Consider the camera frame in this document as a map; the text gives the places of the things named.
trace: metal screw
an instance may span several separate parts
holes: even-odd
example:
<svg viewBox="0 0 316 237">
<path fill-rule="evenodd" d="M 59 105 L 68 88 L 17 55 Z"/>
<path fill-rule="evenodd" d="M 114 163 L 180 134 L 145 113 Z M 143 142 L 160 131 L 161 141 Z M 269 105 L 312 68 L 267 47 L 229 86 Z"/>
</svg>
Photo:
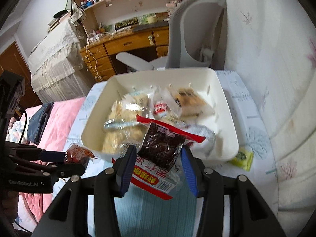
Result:
<svg viewBox="0 0 316 237">
<path fill-rule="evenodd" d="M 241 182 L 247 181 L 247 177 L 246 177 L 245 175 L 240 175 L 240 176 L 238 177 L 238 179 L 239 179 Z"/>
<path fill-rule="evenodd" d="M 107 174 L 107 175 L 110 175 L 110 174 L 113 174 L 113 173 L 114 173 L 114 169 L 111 168 L 111 167 L 109 167 L 109 168 L 107 168 L 107 169 L 105 170 L 105 174 Z"/>
<path fill-rule="evenodd" d="M 211 169 L 211 168 L 209 168 L 209 167 L 206 167 L 203 171 L 204 171 L 204 173 L 207 174 L 207 175 L 213 173 L 213 169 Z"/>
<path fill-rule="evenodd" d="M 79 179 L 80 179 L 80 177 L 79 177 L 78 175 L 73 175 L 73 176 L 70 178 L 70 180 L 71 180 L 72 182 L 77 182 Z"/>
</svg>

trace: wooden desk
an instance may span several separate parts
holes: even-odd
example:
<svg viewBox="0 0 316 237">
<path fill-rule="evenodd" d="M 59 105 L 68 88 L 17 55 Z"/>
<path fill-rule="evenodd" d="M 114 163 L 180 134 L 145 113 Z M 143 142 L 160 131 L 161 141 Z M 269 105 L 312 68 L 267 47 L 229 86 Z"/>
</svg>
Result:
<svg viewBox="0 0 316 237">
<path fill-rule="evenodd" d="M 87 48 L 93 56 L 80 50 L 81 56 L 87 64 L 97 82 L 108 80 L 115 74 L 127 73 L 126 65 L 116 59 L 119 52 L 128 51 L 146 61 L 154 60 L 168 54 L 169 27 L 157 27 L 133 33 L 116 34 L 113 37 L 103 37 Z"/>
</svg>

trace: snack package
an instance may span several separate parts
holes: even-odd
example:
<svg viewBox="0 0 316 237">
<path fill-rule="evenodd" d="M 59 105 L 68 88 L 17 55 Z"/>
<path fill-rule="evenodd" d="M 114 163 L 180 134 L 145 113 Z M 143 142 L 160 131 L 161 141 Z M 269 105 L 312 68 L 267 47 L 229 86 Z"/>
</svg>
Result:
<svg viewBox="0 0 316 237">
<path fill-rule="evenodd" d="M 137 122 L 136 115 L 153 117 L 149 109 L 153 93 L 154 91 L 139 91 L 126 94 L 122 100 L 114 102 L 104 124 L 102 153 L 114 154 L 117 146 L 127 138 L 143 141 L 147 128 Z"/>
<path fill-rule="evenodd" d="M 97 163 L 99 159 L 94 155 L 92 151 L 78 143 L 72 143 L 69 145 L 66 153 L 64 163 L 88 163 L 92 160 L 93 163 Z"/>
<path fill-rule="evenodd" d="M 153 91 L 139 91 L 124 95 L 120 101 L 115 101 L 111 108 L 104 130 L 122 129 L 137 125 L 136 115 L 152 117 L 149 110 Z"/>
<path fill-rule="evenodd" d="M 117 146 L 122 143 L 125 139 L 130 138 L 138 142 L 142 142 L 147 131 L 147 127 L 139 124 L 134 127 L 124 127 L 122 129 L 114 129 L 107 131 L 102 146 L 102 153 L 114 154 Z"/>
<path fill-rule="evenodd" d="M 204 125 L 196 124 L 189 125 L 187 128 L 182 130 L 188 133 L 205 136 L 205 140 L 202 143 L 193 143 L 190 150 L 194 157 L 198 157 L 200 159 L 207 158 L 215 146 L 216 135 L 214 131 Z"/>
<path fill-rule="evenodd" d="M 236 157 L 233 158 L 230 163 L 243 170 L 250 171 L 252 159 L 253 153 L 247 151 L 244 147 L 240 147 Z"/>
<path fill-rule="evenodd" d="M 177 128 L 186 128 L 188 125 L 195 123 L 197 119 L 196 115 L 180 118 L 174 115 L 170 111 L 167 103 L 163 100 L 160 91 L 160 89 L 156 89 L 150 104 L 150 109 L 156 120 L 173 125 Z"/>
<path fill-rule="evenodd" d="M 130 145 L 135 145 L 138 152 L 142 143 L 130 139 L 124 140 L 117 147 L 116 158 L 124 157 Z M 131 183 L 143 190 L 163 200 L 170 200 L 181 189 L 184 181 L 185 175 L 180 157 L 177 158 L 171 170 L 167 171 L 153 162 L 137 156 Z"/>
<path fill-rule="evenodd" d="M 177 160 L 183 144 L 193 141 L 201 143 L 205 140 L 205 137 L 187 133 L 154 119 L 137 116 L 137 121 L 149 124 L 138 155 L 167 171 Z"/>
<path fill-rule="evenodd" d="M 161 96 L 171 112 L 178 118 L 202 113 L 207 103 L 192 88 L 165 88 Z"/>
</svg>

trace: wooden door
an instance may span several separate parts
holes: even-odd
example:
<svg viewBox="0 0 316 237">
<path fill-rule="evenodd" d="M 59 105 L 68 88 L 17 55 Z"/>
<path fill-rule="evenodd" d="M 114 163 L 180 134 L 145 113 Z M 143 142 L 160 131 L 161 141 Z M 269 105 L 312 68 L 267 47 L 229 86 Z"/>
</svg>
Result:
<svg viewBox="0 0 316 237">
<path fill-rule="evenodd" d="M 25 109 L 42 104 L 37 94 L 33 91 L 31 73 L 22 59 L 15 42 L 0 55 L 0 74 L 5 69 L 25 78 L 25 95 L 20 99 L 20 104 Z"/>
</svg>

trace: pink blanket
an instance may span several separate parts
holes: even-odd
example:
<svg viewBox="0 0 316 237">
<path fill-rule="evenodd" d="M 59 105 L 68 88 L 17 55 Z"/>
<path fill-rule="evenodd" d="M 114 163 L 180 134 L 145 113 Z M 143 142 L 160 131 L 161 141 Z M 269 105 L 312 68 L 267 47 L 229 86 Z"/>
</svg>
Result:
<svg viewBox="0 0 316 237">
<path fill-rule="evenodd" d="M 63 151 L 72 124 L 84 100 L 85 97 L 81 97 L 54 103 L 38 148 Z M 41 105 L 26 109 L 28 120 L 40 108 Z M 21 121 L 25 121 L 25 115 L 22 116 Z M 20 193 L 20 195 L 23 196 L 25 206 L 29 207 L 31 217 L 35 223 L 38 223 L 52 202 L 52 194 Z"/>
</svg>

